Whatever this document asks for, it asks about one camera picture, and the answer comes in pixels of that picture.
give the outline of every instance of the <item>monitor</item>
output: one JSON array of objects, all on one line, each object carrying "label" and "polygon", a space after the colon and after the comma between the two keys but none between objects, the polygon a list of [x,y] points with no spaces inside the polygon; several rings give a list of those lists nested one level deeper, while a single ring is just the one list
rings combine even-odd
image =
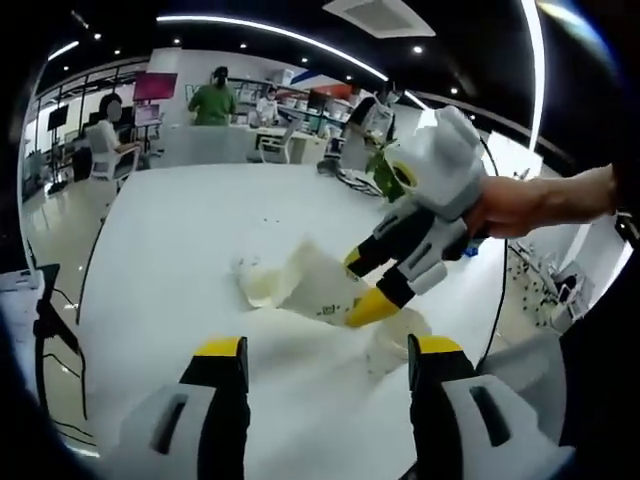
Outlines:
[{"label": "monitor", "polygon": [[133,90],[133,101],[166,100],[173,97],[177,73],[139,73]]},{"label": "monitor", "polygon": [[89,114],[89,121],[87,122],[89,126],[95,125],[100,121],[100,112],[93,112]]},{"label": "monitor", "polygon": [[139,105],[136,107],[136,127],[160,123],[160,105]]},{"label": "monitor", "polygon": [[133,124],[133,107],[122,107],[120,120],[115,122],[119,127],[128,127]]},{"label": "monitor", "polygon": [[47,125],[47,131],[55,130],[67,123],[67,113],[69,112],[69,105],[60,107],[49,114],[49,123]]}]

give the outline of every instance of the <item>human hand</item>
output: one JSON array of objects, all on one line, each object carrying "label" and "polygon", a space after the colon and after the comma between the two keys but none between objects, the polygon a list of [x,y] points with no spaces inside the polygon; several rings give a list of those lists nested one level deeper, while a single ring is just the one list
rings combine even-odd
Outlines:
[{"label": "human hand", "polygon": [[532,182],[486,177],[478,202],[465,216],[471,236],[520,237],[535,228],[535,211],[543,197]]}]

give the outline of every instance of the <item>human arm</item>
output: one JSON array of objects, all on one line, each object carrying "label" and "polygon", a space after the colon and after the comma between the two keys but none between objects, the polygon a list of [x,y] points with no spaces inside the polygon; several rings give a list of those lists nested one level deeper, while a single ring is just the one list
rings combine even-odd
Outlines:
[{"label": "human arm", "polygon": [[187,106],[187,108],[189,109],[190,112],[195,112],[200,106],[201,102],[202,102],[202,87],[200,87],[196,91],[196,93],[193,94],[193,97],[191,97],[191,100],[189,101],[189,105]]},{"label": "human arm", "polygon": [[229,92],[229,115],[235,115],[235,114],[236,114],[236,96],[232,91],[230,91]]},{"label": "human arm", "polygon": [[615,212],[616,183],[611,165],[570,178],[486,177],[480,200],[465,220],[471,232],[487,228],[494,237],[519,237],[538,227],[587,223]]},{"label": "human arm", "polygon": [[122,143],[116,146],[114,150],[118,153],[125,153],[133,148],[140,147],[141,145],[142,145],[142,142],[140,141],[135,141],[131,143]]}]

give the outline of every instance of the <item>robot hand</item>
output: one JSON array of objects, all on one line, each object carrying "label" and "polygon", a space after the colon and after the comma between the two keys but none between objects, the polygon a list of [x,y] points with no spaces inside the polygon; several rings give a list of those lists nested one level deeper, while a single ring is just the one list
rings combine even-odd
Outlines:
[{"label": "robot hand", "polygon": [[486,176],[480,135],[455,107],[438,110],[436,118],[436,127],[385,149],[407,196],[344,263],[359,277],[389,260],[396,264],[352,310],[351,327],[393,315],[441,282],[443,260],[459,259],[470,239],[464,215],[479,200]]}]

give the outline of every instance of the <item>white table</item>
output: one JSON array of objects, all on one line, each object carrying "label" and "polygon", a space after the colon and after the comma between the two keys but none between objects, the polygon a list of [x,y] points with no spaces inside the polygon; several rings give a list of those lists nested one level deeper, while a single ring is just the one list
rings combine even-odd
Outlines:
[{"label": "white table", "polygon": [[[350,331],[272,311],[247,313],[232,261],[281,264],[304,236],[342,258],[382,218],[381,199],[305,166],[207,165],[137,172],[114,202],[87,273],[80,341],[89,421],[101,454],[147,395],[178,381],[208,338],[249,338],[246,477],[398,478],[415,461],[407,367],[380,383]],[[449,269],[416,298],[435,334],[475,363],[501,293],[503,243]]]}]

